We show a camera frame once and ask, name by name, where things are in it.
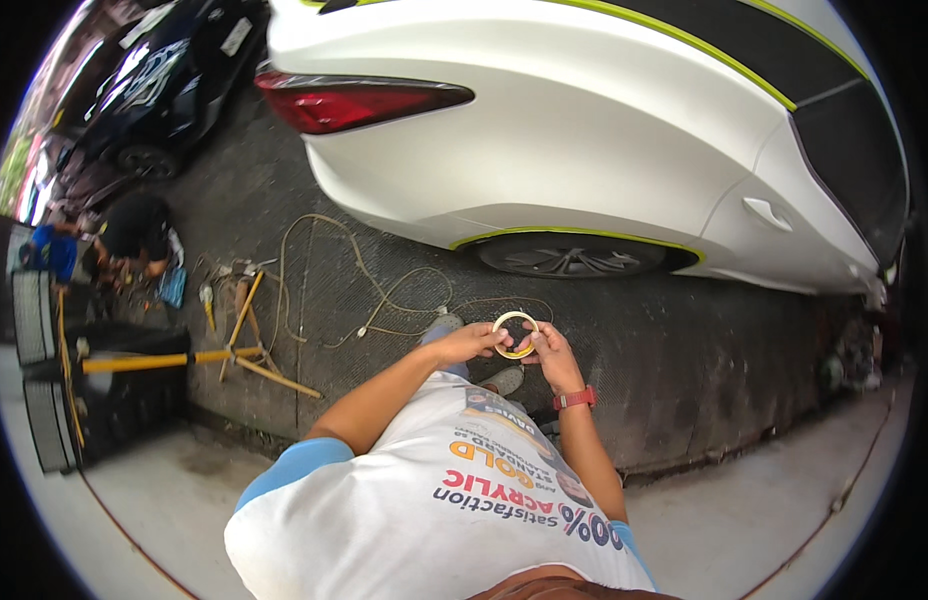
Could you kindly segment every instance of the shoe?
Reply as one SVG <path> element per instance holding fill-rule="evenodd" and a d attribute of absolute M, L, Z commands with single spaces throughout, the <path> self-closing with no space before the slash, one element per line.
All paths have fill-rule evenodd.
<path fill-rule="evenodd" d="M 493 384 L 497 388 L 498 396 L 507 396 L 513 394 L 521 384 L 524 383 L 524 365 L 508 366 L 489 379 L 481 381 L 477 385 L 483 387 L 486 384 Z"/>
<path fill-rule="evenodd" d="M 428 327 L 427 330 L 423 332 L 423 335 L 421 336 L 421 339 L 418 341 L 418 344 L 422 344 L 424 342 L 424 338 L 428 337 L 428 334 L 436 330 L 437 328 L 447 328 L 448 330 L 450 330 L 448 331 L 448 333 L 450 333 L 451 331 L 460 330 L 463 327 L 464 327 L 464 319 L 458 317 L 458 315 L 455 315 L 453 313 L 447 313 L 446 315 L 441 315 L 438 318 L 434 318 L 434 322 L 431 323 L 430 327 Z"/>

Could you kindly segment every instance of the tire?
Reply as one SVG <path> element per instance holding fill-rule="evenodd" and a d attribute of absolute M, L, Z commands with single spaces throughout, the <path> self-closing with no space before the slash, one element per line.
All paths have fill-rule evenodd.
<path fill-rule="evenodd" d="M 494 269 L 552 280 L 637 275 L 658 268 L 668 255 L 662 246 L 580 233 L 511 233 L 473 251 Z"/>
<path fill-rule="evenodd" d="M 149 144 L 133 144 L 117 153 L 114 162 L 121 172 L 142 180 L 161 181 L 177 177 L 180 159 L 171 152 Z"/>

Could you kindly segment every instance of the hand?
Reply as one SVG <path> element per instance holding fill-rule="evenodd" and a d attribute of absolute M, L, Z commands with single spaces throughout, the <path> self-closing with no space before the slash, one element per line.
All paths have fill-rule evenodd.
<path fill-rule="evenodd" d="M 532 331 L 520 341 L 520 345 L 515 350 L 515 352 L 520 352 L 527 348 L 528 344 L 534 344 L 535 353 L 524 356 L 520 362 L 524 365 L 540 364 L 543 378 L 550 384 L 554 396 L 583 392 L 587 386 L 584 385 L 584 377 L 581 376 L 578 360 L 571 352 L 571 345 L 567 338 L 561 335 L 554 325 L 544 320 L 538 320 L 537 327 L 541 330 L 540 333 Z M 524 322 L 523 328 L 534 329 L 527 321 Z"/>
<path fill-rule="evenodd" d="M 498 329 L 491 333 L 492 328 L 494 328 L 493 322 L 472 322 L 448 333 L 443 338 L 425 343 L 421 348 L 434 353 L 438 370 L 441 370 L 449 365 L 471 360 L 478 355 L 489 357 L 493 354 L 491 349 L 497 344 L 504 344 L 508 348 L 514 344 L 514 338 L 507 332 L 507 329 Z"/>

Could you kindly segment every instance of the wristwatch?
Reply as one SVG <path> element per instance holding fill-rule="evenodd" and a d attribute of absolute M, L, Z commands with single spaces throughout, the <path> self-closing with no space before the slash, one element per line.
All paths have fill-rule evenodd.
<path fill-rule="evenodd" d="M 575 404 L 584 404 L 585 402 L 590 405 L 591 409 L 593 409 L 594 405 L 598 403 L 598 393 L 594 391 L 593 386 L 589 385 L 584 388 L 583 391 L 565 393 L 564 395 L 555 395 L 554 410 L 560 411 L 562 408 L 574 406 Z"/>

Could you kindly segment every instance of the black shirt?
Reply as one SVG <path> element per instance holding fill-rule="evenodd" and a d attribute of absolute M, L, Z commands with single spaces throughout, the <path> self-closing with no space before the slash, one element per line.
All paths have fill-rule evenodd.
<path fill-rule="evenodd" d="M 146 250 L 148 260 L 164 260 L 169 215 L 168 203 L 160 196 L 130 194 L 104 214 L 97 238 L 113 258 L 138 258 Z"/>

